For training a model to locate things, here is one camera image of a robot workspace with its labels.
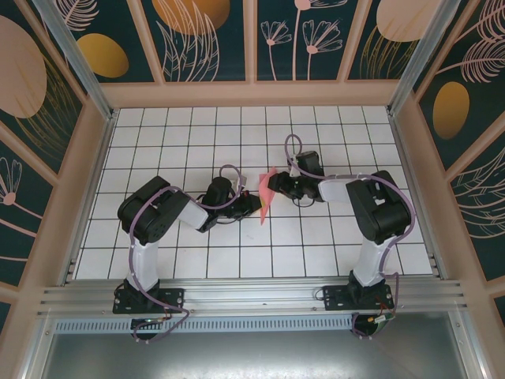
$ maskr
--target floral illustration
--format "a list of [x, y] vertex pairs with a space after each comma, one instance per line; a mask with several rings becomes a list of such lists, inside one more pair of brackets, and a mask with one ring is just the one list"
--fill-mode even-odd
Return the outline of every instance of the floral illustration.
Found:
[[[23, 166], [15, 159], [13, 159], [11, 165], [9, 165], [5, 157], [0, 158], [0, 206], [14, 206], [31, 216], [42, 219], [42, 216], [26, 209], [17, 203], [17, 190], [21, 182], [22, 172]], [[36, 233], [28, 231], [23, 227], [19, 227], [3, 219], [0, 219], [0, 224], [33, 238], [37, 236]], [[24, 258], [10, 258], [2, 256], [0, 256], [0, 259], [9, 261], [26, 261]]]
[[338, 21], [334, 23], [321, 21], [317, 25], [317, 28], [314, 29], [314, 20], [303, 23], [303, 37], [305, 45], [307, 45], [307, 52], [309, 53], [308, 81], [310, 81], [310, 63], [314, 54], [326, 53], [342, 48], [342, 40], [337, 39], [340, 36], [340, 31], [337, 27], [338, 24]]
[[335, 6], [343, 6], [347, 0], [294, 0], [294, 5], [297, 7], [297, 20], [294, 25], [294, 42], [293, 42], [293, 80], [297, 80], [297, 38], [298, 26], [300, 24], [301, 11], [309, 9], [324, 9], [333, 8]]
[[270, 66], [271, 73], [274, 76], [274, 81], [277, 81], [277, 77], [275, 75], [274, 61], [271, 55], [271, 47], [274, 45], [280, 45], [281, 43], [286, 43], [291, 41], [291, 34], [288, 33], [288, 28], [286, 26], [286, 22], [272, 22], [271, 26], [268, 21], [261, 23], [261, 32], [263, 33], [263, 37], [268, 45], [268, 51], [270, 53]]

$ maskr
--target metal floor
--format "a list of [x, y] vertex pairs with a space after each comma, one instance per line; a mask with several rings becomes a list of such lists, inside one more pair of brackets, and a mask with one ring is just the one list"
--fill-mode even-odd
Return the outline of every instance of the metal floor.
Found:
[[348, 330], [177, 333], [152, 345], [129, 335], [56, 335], [44, 379], [460, 379], [444, 313], [403, 314], [374, 340]]

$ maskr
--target enclosure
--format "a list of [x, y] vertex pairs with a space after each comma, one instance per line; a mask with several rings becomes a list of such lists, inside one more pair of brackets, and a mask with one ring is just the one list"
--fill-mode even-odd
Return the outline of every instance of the enclosure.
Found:
[[[504, 0], [4, 1], [2, 377], [504, 376], [504, 30]], [[224, 164], [262, 196], [290, 134], [412, 201], [396, 320], [360, 340], [318, 297], [360, 257], [350, 204], [277, 193], [261, 221], [172, 224], [157, 273], [190, 316], [136, 345], [160, 316], [113, 313], [121, 203], [155, 176], [199, 198]]]

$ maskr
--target yellow oval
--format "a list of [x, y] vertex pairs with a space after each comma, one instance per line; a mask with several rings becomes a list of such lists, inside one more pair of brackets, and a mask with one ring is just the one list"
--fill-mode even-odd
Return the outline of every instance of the yellow oval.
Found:
[[433, 106], [433, 127], [444, 140], [450, 140], [465, 125], [470, 108], [466, 88], [455, 81], [446, 83], [436, 95]]
[[187, 35], [203, 34], [203, 30], [197, 31], [193, 3], [202, 17], [208, 16], [214, 29], [223, 26], [230, 14], [230, 0], [152, 0], [158, 16], [171, 29]]
[[77, 45], [94, 73], [114, 78], [128, 71], [128, 57], [113, 39], [103, 34], [91, 33], [80, 37]]

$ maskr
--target pink paper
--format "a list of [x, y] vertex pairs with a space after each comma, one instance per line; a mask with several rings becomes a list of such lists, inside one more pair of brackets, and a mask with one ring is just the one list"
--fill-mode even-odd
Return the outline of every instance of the pink paper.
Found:
[[275, 192], [268, 188], [268, 181], [270, 178], [277, 174], [277, 169], [272, 167], [268, 174], [260, 174], [260, 199], [263, 207], [260, 210], [261, 225], [265, 222], [265, 216], [270, 208], [271, 201], [274, 200]]

